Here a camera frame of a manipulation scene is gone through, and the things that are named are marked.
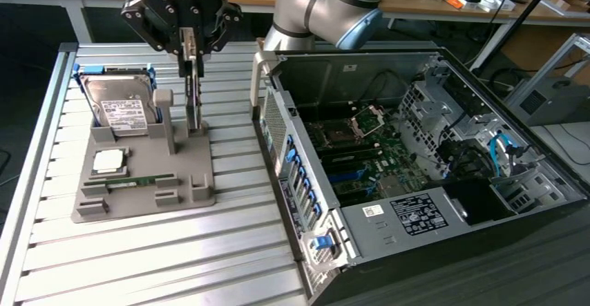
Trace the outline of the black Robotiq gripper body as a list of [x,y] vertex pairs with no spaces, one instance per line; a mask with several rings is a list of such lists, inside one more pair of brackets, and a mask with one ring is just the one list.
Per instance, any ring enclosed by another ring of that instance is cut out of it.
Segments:
[[218,0],[142,0],[145,7],[158,17],[164,26],[160,46],[170,54],[180,53],[181,29],[189,28],[194,41],[205,45],[213,38],[217,25]]

